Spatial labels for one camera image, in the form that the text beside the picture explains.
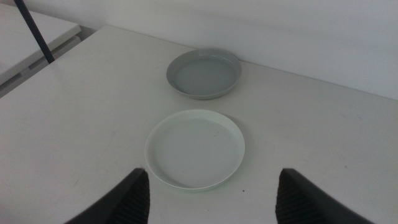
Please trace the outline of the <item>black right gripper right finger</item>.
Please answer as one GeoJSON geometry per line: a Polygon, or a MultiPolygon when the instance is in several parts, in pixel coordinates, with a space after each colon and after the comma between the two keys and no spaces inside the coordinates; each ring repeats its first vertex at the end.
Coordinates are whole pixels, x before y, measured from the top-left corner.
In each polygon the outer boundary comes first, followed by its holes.
{"type": "Polygon", "coordinates": [[[291,168],[280,173],[275,215],[284,224],[371,223],[291,168]]]}

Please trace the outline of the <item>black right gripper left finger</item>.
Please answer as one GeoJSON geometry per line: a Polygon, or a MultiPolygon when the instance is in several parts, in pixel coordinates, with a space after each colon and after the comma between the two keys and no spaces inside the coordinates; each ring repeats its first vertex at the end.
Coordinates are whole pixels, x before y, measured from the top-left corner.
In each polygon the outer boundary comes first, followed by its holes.
{"type": "Polygon", "coordinates": [[[117,186],[68,223],[147,224],[149,211],[149,176],[145,169],[136,168],[117,186]]]}

